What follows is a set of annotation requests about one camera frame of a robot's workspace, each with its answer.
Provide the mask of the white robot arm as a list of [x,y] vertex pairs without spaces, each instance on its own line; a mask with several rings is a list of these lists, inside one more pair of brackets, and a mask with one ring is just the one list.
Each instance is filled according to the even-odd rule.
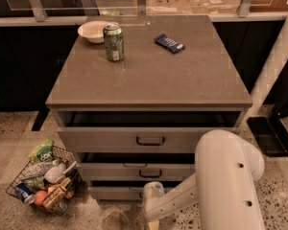
[[217,129],[195,150],[195,173],[165,192],[159,182],[143,189],[149,230],[178,210],[199,205],[202,230],[265,230],[254,182],[264,173],[261,151],[239,136]]

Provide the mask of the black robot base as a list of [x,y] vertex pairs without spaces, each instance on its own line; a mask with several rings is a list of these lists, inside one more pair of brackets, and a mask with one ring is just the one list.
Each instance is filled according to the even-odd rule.
[[250,117],[247,124],[265,155],[288,156],[288,100],[276,104],[269,117]]

